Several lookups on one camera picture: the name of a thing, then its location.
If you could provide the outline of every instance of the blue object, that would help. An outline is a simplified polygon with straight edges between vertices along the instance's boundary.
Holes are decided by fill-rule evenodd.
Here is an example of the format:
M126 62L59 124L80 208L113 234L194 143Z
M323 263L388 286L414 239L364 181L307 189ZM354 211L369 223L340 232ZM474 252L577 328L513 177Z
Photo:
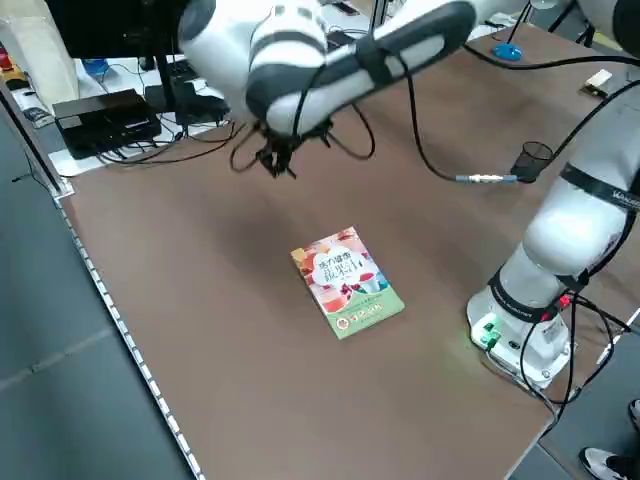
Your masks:
M493 50L491 50L491 53L499 59L509 62L517 62L522 58L522 50L512 43L496 45Z
M103 75L109 70L109 64L104 58L83 58L82 65L87 73L93 77Z

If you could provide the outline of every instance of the black cable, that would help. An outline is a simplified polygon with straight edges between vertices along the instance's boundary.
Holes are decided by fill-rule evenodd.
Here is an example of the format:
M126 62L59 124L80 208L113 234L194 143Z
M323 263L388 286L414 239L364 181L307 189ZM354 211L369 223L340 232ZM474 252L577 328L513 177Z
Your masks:
M569 379L567 380L567 389L565 391L564 394L564 399L562 400L562 403L560 404L560 410L558 411L558 416L556 417L555 422L553 422L551 425L549 425L549 427L545 430L545 432L542 434L542 436L544 437L545 435L547 435L551 430L553 430L558 423L560 423L560 420L562 419L562 415L564 414L565 409L567 408L567 405L570 403L570 399L571 399L571 391L573 390L573 375L575 373L575 353L576 353L576 297L574 296L571 300L571 327L570 327L570 345L569 345L569 349L570 349L570 353L569 353Z
M191 140L195 140L196 142L201 142L201 143L222 143L222 142L226 142L227 141L226 138L208 140L208 139L205 139L205 138L192 137L191 135L189 135L189 138Z
M313 88L316 81L318 80L318 77L320 77L320 75L322 74L325 68L327 68L327 64L323 63L316 69L315 72L313 72L313 75L311 75L311 78L309 79L309 83L300 94L300 100L298 101L298 106L296 107L296 113L293 117L293 128L291 129L291 133L294 137L298 136L298 125L300 124L300 116L302 115L302 107L304 106L304 101L307 99L309 90Z
M371 125L369 125L369 122L367 120L367 118L364 116L364 114L362 113L362 111L360 110L360 108L358 108L358 106L354 103L351 105L353 107L353 109L355 110L355 112L358 114L358 116L360 117L360 120L362 120L362 124L364 125L364 128L367 129L367 133L369 134L369 142L371 144L371 148L369 149L369 153L362 155L360 153L356 153L353 150L351 150L349 147L347 147L344 143L342 143L335 135L333 135L331 132L327 133L327 137L329 137L333 143L335 143L336 145L338 145L338 147L340 147L342 150L344 150L349 156L355 158L356 160L369 160L371 157L373 157L373 154L376 152L376 139L375 136L373 134L373 130L371 129Z
M555 68L555 67L564 67L567 65L578 65L581 63L594 63L594 62L602 62L602 63L622 63L625 65L633 65L635 67L640 67L640 60L636 58L623 57L621 55L591 55L585 57L576 57L576 58L567 58L564 60L555 60L552 62L545 63L537 63L531 65L512 65L509 63L500 62L495 60L482 52L479 52L475 48L465 44L463 48L472 54L473 56L479 58L480 60L487 62L494 67L504 68L505 70L520 70L520 71L530 71L530 70L543 70L545 68Z
M236 154L238 153L238 150L240 150L240 148L242 148L242 146L245 143L247 143L249 139L253 137L259 129L260 129L260 124L255 123L253 127L251 127L251 130L249 131L249 133L245 135L244 138L240 140L240 142L238 142L238 144L235 147L233 147L233 150L231 150L231 154L229 155L229 166L231 167L231 170L233 170L234 172L245 173L249 169L251 169L256 163L258 163L258 161L260 160L258 158L258 155L255 155L249 163L247 163L246 165L243 165L242 167L237 167L234 161L236 158Z
M205 155L208 155L210 153L213 153L215 151L218 151L224 147L226 147L229 142L231 140L233 140L234 138L236 138L238 136L238 134L242 131L242 129L244 128L244 125L241 125L240 128L238 128L237 130L235 130L235 124L232 125L231 128L231 132L229 133L229 136L226 138L226 141L214 148L211 148L209 150L205 150L204 152L200 152L200 153L196 153L194 155L189 155L187 157L182 157L182 158L175 158L175 159L171 159L171 160L152 160L153 158L157 157L158 155L161 155L162 153L166 152L169 148L171 148L174 144L168 145L167 147L163 148L162 150L160 150L159 152L154 152L152 155L149 155L147 157L138 159L138 160L130 160L130 161L126 161L126 162L115 162L115 163L124 163L125 165L168 165L168 164L172 164L172 163L180 163L180 162L186 162L187 160L193 160L195 158L200 158L203 157Z
M593 310L598 314L598 316L600 317L600 320L602 321L602 324L604 325L605 330L607 331L607 339L609 341L609 351L607 353L607 356L604 358L604 360L598 366L598 368L591 375L589 375L589 378L587 378L584 381L584 383L582 384L582 388L584 388L587 385L589 385L591 382L593 382L593 380L595 380L595 378L598 375L600 375L600 372L602 372L602 370L604 370L604 368L609 364L609 362L613 358L613 354L615 353L615 342L614 342L614 339L613 339L613 332L611 331L611 326L609 325L609 322L607 321L607 319L606 319L606 317L604 315L604 312L602 310L600 310L597 305L595 305L594 303L590 302L589 300L587 300L587 302L590 305L592 305Z
M567 8L565 8L562 13L558 16L558 18L556 18L556 20L551 24L551 26L549 27L549 32L553 33L555 32L558 27L560 25L562 25L562 23L564 23L564 21L567 19L567 17L569 16L569 14L578 6L578 0L572 0L571 3L569 3L569 5L567 5Z
M24 155L24 158L27 161L27 165L29 166L29 173L27 173L26 175L21 175L17 178L14 178L13 180L11 180L11 183L16 183L22 180L23 178L31 177L36 183L38 183L38 185L40 185L42 188L46 190L46 192L49 194L49 197L51 197L51 199L53 200L53 196L51 195L51 190L49 189L49 187L47 187L44 183L42 183L42 181L40 181L40 179L37 177L36 172L33 169L33 164L31 163L31 160L29 160L29 156L27 155L27 152L23 151L22 154Z
M576 43L583 43L585 47L591 48L593 46L593 39L596 36L596 29L593 25L589 24L587 29L578 37Z
M455 175L443 173L440 170L438 170L435 166L431 164L426 154L424 153L424 148L422 147L422 139L420 138L420 127L418 125L418 112L416 109L416 93L413 86L413 78L411 77L411 75L409 75L409 67L407 66L407 63L404 61L404 59L400 55L392 54L391 52L387 52L387 53L394 55L394 57L400 62L400 64L402 65L402 68L404 69L404 77L407 79L407 89L409 91L409 107L411 109L411 125L413 128L413 138L415 140L418 153L420 154L420 158L422 158L422 161L427 166L429 171L431 171L431 173L433 173L435 176L437 176L438 178L441 178L442 180L447 180L449 182L457 183Z
M626 333L632 333L633 332L633 330L629 327L629 325L624 323L622 320L620 320L615 315L612 315L609 312L607 312L605 310L602 310L601 308L597 307L593 302L591 302L590 300L586 299L585 297L578 296L578 299L576 300L576 303L578 305L580 305L581 307L586 308L587 310L591 310L592 312L598 313L599 315L601 314L602 316L604 316L604 318L608 322L611 322L614 325L620 327Z
M516 34L516 30L518 30L518 27L520 26L524 18L529 13L529 10L532 8L533 7L531 6L531 1L527 2L527 6L522 9L522 12L520 12L520 16L518 17L518 20L516 21L516 24L513 27L513 30L511 30L511 34L509 35L509 38L507 39L506 43L511 43L511 40L513 40L513 37Z

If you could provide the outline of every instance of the table surface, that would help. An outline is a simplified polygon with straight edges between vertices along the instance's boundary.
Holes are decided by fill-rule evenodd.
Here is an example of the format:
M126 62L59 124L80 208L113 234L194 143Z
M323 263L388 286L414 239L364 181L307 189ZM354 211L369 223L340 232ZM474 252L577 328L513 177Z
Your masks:
M587 52L533 27L518 35L525 61ZM426 153L450 172L505 172L523 142L556 146L596 106L578 89L600 68L507 72L458 52L416 77ZM547 420L483 363L464 308L561 165L531 186L445 183L416 154L404 85L362 107L377 141L367 163L309 142L298 180L273 180L232 173L226 149L89 172L64 200L210 478L496 479ZM355 115L335 121L367 148ZM164 158L203 149L184 141ZM406 308L338 341L289 252L350 225ZM587 290L627 318L640 303L637 243ZM584 378L605 342L588 323L580 342Z

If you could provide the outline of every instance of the gray floor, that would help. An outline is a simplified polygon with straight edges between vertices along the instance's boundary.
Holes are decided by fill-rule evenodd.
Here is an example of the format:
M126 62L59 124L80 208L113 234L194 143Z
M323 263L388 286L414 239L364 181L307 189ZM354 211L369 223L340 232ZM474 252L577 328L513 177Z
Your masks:
M0 469L12 480L192 474L47 192L0 124Z

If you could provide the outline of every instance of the black electronic device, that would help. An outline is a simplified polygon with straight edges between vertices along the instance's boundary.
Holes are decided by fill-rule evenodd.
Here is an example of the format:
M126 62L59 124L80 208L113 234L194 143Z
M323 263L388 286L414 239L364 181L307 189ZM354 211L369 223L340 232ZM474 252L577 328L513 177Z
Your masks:
M162 131L155 113L133 89L56 103L53 111L75 159L151 140Z
M151 108L176 112L183 125L206 121L198 112L207 111L211 100L194 98L188 87L181 87L184 78L172 80L167 65L167 55L178 51L178 23L188 0L111 0L101 7L86 0L46 2L71 57L153 56L162 85L145 88Z
M169 64L169 76L174 80L188 82L198 78L196 71L186 60L178 60Z
M337 30L335 32L330 32L327 35L327 45L329 47L330 52L332 52L333 50L337 50L343 45L349 45L355 41L356 41L355 38L350 37L346 33L341 32L340 30Z

